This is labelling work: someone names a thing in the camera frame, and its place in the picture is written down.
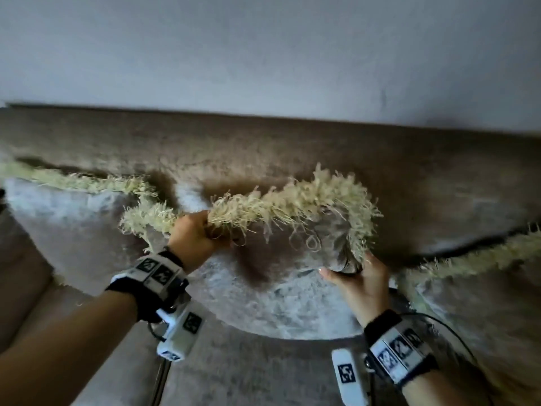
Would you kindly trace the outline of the person's right hand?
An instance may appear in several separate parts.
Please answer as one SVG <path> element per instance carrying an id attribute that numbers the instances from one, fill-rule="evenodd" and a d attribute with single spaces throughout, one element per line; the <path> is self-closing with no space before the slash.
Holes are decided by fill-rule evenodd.
<path id="1" fill-rule="evenodd" d="M 362 271 L 348 275 L 354 277 L 354 282 L 346 291 L 339 291 L 359 324 L 366 327 L 391 308 L 389 270 L 371 252 L 366 252 Z"/>

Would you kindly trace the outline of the person's left hand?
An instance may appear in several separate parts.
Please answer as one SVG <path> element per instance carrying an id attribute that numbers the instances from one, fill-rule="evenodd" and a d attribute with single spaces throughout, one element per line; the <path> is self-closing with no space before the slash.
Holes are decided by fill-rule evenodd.
<path id="1" fill-rule="evenodd" d="M 188 213 L 177 219 L 169 237 L 168 247 L 182 261 L 186 274 L 196 271 L 218 251 L 203 252 L 199 249 L 199 212 Z"/>

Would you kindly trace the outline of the grey cushion with cream fringe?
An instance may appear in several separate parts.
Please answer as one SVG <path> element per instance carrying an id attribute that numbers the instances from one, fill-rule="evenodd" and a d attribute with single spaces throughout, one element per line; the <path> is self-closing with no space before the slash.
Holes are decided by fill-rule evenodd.
<path id="1" fill-rule="evenodd" d="M 96 177 L 0 163 L 0 186 L 59 282 L 98 295 L 111 276 L 141 254 L 158 252 L 180 210 L 160 202 L 145 176 Z M 209 200 L 177 185 L 186 211 L 208 209 L 217 230 L 240 236 L 232 249 L 189 276 L 188 294 L 242 331 L 293 340 L 353 337 L 361 328 L 319 267 L 355 273 L 379 211 L 355 175 L 316 166 L 309 181 L 291 179 L 262 194 Z"/>
<path id="2" fill-rule="evenodd" d="M 393 276 L 413 310 L 448 325 L 498 405 L 541 406 L 541 222 L 423 257 Z"/>

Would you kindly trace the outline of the person's right forearm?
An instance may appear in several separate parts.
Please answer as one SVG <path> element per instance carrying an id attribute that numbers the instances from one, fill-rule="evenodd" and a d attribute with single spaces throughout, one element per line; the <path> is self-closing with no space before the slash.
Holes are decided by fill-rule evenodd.
<path id="1" fill-rule="evenodd" d="M 409 406 L 470 406 L 439 370 L 416 376 L 403 386 L 402 394 Z"/>

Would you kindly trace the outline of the person's left forearm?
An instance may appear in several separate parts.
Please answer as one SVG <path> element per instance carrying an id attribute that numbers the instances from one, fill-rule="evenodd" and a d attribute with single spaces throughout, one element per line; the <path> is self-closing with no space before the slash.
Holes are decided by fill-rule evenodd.
<path id="1" fill-rule="evenodd" d="M 105 291 L 0 355 L 0 406 L 70 406 L 138 319 L 135 298 Z"/>

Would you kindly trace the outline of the black left wristband with markers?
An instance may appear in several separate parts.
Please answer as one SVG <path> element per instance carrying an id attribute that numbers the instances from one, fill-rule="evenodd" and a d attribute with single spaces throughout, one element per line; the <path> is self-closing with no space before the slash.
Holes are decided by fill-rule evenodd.
<path id="1" fill-rule="evenodd" d="M 163 319 L 158 311 L 171 313 L 188 284 L 182 260 L 165 246 L 113 276 L 105 290 L 130 294 L 136 300 L 138 321 L 159 323 Z"/>

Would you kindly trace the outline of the black wristband with markers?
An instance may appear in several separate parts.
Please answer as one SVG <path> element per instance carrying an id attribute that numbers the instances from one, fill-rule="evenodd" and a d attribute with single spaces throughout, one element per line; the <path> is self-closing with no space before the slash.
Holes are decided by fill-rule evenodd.
<path id="1" fill-rule="evenodd" d="M 138 321 L 159 323 L 163 319 L 158 311 L 171 313 L 188 284 L 182 260 L 165 246 L 113 276 L 105 290 L 130 294 L 136 300 Z"/>
<path id="2" fill-rule="evenodd" d="M 412 322 L 392 310 L 369 322 L 363 334 L 370 360 L 399 389 L 421 375 L 439 370 L 432 349 L 418 335 Z"/>

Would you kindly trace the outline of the black right wristband with markers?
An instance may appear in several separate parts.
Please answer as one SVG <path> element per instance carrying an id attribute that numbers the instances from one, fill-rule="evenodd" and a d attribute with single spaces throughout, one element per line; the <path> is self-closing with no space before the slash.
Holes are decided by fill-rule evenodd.
<path id="1" fill-rule="evenodd" d="M 369 322 L 363 334 L 370 360 L 399 389 L 421 375 L 439 370 L 432 349 L 418 335 L 412 322 L 392 310 Z"/>

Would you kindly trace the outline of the brown fabric sofa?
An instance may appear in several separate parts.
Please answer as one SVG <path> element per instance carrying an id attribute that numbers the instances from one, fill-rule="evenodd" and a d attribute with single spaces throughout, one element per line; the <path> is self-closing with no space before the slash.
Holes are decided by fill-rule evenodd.
<path id="1" fill-rule="evenodd" d="M 355 175 L 379 211 L 368 249 L 394 267 L 541 222 L 541 138 L 260 118 L 1 109 L 0 163 L 145 176 L 181 212 L 177 185 L 209 200 L 262 194 L 316 166 Z"/>

